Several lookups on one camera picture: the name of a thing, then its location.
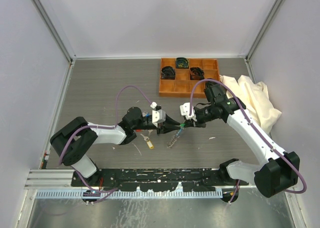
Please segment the blue-handled keyring with rings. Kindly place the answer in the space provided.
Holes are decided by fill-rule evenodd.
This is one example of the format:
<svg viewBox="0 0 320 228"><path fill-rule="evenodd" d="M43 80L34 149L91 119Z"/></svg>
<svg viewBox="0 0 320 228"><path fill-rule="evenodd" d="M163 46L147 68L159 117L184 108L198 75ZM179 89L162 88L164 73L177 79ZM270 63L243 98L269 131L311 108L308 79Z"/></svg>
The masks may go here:
<svg viewBox="0 0 320 228"><path fill-rule="evenodd" d="M184 131L184 127L180 126L180 129L172 136L172 138L170 139L170 141L167 143L167 148L171 149L174 144L176 143L176 141L180 138L180 136L182 135Z"/></svg>

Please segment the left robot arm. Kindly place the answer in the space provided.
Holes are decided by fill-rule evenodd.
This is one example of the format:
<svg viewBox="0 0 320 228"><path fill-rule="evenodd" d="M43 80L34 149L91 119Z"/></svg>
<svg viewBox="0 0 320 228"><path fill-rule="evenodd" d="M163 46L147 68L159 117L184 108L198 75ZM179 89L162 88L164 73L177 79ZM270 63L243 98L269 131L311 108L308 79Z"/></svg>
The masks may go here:
<svg viewBox="0 0 320 228"><path fill-rule="evenodd" d="M88 186L95 186L100 181L100 174L95 163L86 155L92 145L126 145L137 137L137 130L155 130L160 135L180 129L178 121L159 106L156 108L150 115L143 116L140 108L131 107L113 126L93 124L84 117L76 117L57 131L49 142L60 156L60 164L74 168Z"/></svg>

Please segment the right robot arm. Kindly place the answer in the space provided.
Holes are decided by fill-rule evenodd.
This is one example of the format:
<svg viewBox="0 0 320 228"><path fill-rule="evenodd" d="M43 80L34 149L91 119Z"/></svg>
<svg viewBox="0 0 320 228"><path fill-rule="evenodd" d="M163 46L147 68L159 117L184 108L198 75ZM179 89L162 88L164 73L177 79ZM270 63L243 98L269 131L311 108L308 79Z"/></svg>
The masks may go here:
<svg viewBox="0 0 320 228"><path fill-rule="evenodd" d="M231 159L219 166L219 179L225 185L235 180L255 185L259 192L270 198L291 187L300 178L300 158L295 152L286 152L262 130L251 117L245 105L237 98L228 98L219 84L207 82L204 94L208 105L197 108L190 103L179 107L185 127L205 127L206 123L222 119L233 128L252 150L258 165Z"/></svg>

